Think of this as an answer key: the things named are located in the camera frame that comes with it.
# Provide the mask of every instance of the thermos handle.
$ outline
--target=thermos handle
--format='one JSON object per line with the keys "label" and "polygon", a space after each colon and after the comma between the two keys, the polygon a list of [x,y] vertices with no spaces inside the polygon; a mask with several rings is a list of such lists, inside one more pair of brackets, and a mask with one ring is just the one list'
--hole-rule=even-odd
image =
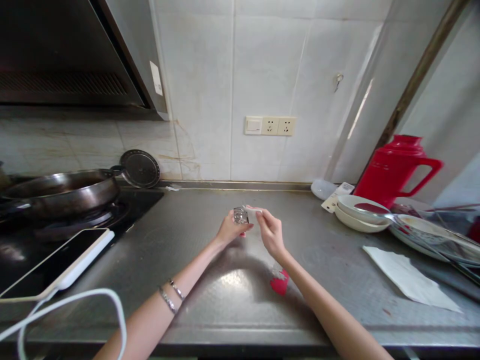
{"label": "thermos handle", "polygon": [[418,183],[417,186],[415,186],[413,188],[412,191],[410,191],[410,192],[399,192],[396,195],[398,198],[399,197],[408,198],[408,197],[411,197],[411,196],[415,195],[416,193],[418,193],[419,190],[421,188],[423,188],[425,186],[425,184],[428,183],[430,181],[430,179],[433,178],[440,171],[440,169],[444,166],[444,162],[440,161],[440,160],[437,160],[437,159],[429,159],[429,158],[426,158],[426,157],[420,157],[418,159],[417,166],[419,166],[419,165],[427,165],[427,166],[431,167],[430,172],[427,174],[427,176],[425,176],[422,179],[422,181],[420,181]]}

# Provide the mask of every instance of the white charging cable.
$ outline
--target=white charging cable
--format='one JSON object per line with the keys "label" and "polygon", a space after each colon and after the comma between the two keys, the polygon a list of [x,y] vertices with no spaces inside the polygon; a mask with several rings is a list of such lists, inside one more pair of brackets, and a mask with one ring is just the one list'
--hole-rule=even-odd
{"label": "white charging cable", "polygon": [[57,301],[56,303],[53,303],[50,306],[47,306],[43,310],[40,310],[39,312],[35,312],[38,310],[43,303],[48,301],[53,297],[56,291],[50,293],[48,297],[39,303],[33,308],[33,310],[30,312],[30,315],[27,316],[25,319],[22,321],[17,322],[15,325],[9,327],[7,330],[4,332],[0,333],[0,342],[8,338],[10,335],[14,334],[15,332],[20,330],[20,334],[18,335],[18,341],[19,344],[17,345],[17,348],[19,350],[18,356],[20,357],[20,360],[26,360],[26,355],[25,355],[25,350],[23,347],[23,338],[24,338],[24,333],[25,333],[25,327],[34,322],[35,320],[41,318],[42,316],[48,314],[49,312],[58,309],[62,307],[63,305],[69,304],[71,302],[74,302],[79,299],[87,298],[89,296],[94,296],[94,295],[106,295],[110,297],[115,304],[116,308],[116,314],[118,317],[118,323],[120,325],[120,334],[121,334],[121,347],[120,347],[120,353],[118,354],[117,360],[121,360],[122,356],[124,355],[125,352],[125,347],[127,346],[127,325],[125,323],[125,315],[124,315],[124,309],[122,307],[122,302],[120,301],[119,296],[117,293],[113,290],[107,289],[107,288],[99,288],[99,289],[94,289],[94,290],[88,290],[81,292],[79,294],[67,297],[65,299],[62,299],[60,301]]}
{"label": "white charging cable", "polygon": [[[57,292],[58,292],[58,289],[55,288],[55,289],[53,289],[53,291],[50,294],[48,294],[48,296],[46,298],[37,302],[35,307],[32,309],[32,311],[30,311],[30,313],[26,316],[25,319],[28,319],[33,314],[35,314],[37,312],[37,310],[40,309],[43,304],[50,301]],[[16,338],[16,352],[17,352],[20,360],[27,360],[27,354],[25,353],[25,347],[24,347],[24,338],[25,338],[25,329],[26,328],[27,328],[27,325],[22,326],[20,331],[18,332],[18,337]]]}

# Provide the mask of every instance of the stainless steel countertop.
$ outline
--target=stainless steel countertop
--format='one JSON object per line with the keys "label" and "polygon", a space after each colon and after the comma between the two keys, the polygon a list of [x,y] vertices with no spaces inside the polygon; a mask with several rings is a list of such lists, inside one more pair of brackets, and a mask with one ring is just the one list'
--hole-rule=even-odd
{"label": "stainless steel countertop", "polygon": [[[441,284],[463,314],[413,302],[395,288],[362,246],[404,254],[423,266],[453,273],[448,265],[411,250],[387,231],[363,234],[349,229],[321,203],[308,191],[166,192],[65,296],[110,288],[120,296],[128,316],[210,241],[229,209],[250,204],[268,208],[282,220],[285,246],[292,255],[394,354],[404,346],[429,354],[441,348],[478,350],[478,303]],[[278,270],[254,227],[207,268],[155,354],[333,353],[293,282],[285,296],[271,289],[270,280]],[[1,328],[22,319],[30,308],[30,304],[0,306]],[[117,326],[110,300],[90,297],[45,317],[31,328],[28,340],[94,352]]]}

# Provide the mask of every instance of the hand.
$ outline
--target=hand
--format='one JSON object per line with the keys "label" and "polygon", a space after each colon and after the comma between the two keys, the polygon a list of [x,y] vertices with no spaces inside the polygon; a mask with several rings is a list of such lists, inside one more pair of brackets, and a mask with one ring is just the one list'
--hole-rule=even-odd
{"label": "hand", "polygon": [[219,243],[222,248],[225,248],[233,239],[239,236],[241,233],[244,233],[251,228],[253,224],[237,224],[234,221],[234,211],[230,210],[227,216],[223,219],[223,222],[218,229],[218,233],[213,239],[214,242]]}
{"label": "hand", "polygon": [[278,262],[279,257],[286,251],[282,236],[282,222],[267,209],[261,209],[261,213],[257,212],[255,215],[260,225],[263,245],[265,245],[268,253]]}

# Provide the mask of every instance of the bangle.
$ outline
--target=bangle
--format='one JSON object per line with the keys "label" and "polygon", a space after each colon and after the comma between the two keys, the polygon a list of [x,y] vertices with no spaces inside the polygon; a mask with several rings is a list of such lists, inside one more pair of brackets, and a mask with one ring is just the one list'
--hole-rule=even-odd
{"label": "bangle", "polygon": [[183,301],[185,298],[182,295],[182,292],[180,291],[180,289],[177,287],[177,285],[175,285],[174,281],[172,279],[168,279],[168,283],[173,288],[173,290],[175,290],[175,292],[178,295],[178,297],[180,298],[180,300]]}
{"label": "bangle", "polygon": [[173,315],[175,315],[177,313],[177,309],[175,308],[174,303],[172,302],[172,300],[170,300],[165,290],[161,286],[159,286],[158,291],[160,292],[160,295],[163,298],[163,300],[165,300],[166,304],[170,308],[170,311],[173,313]]}

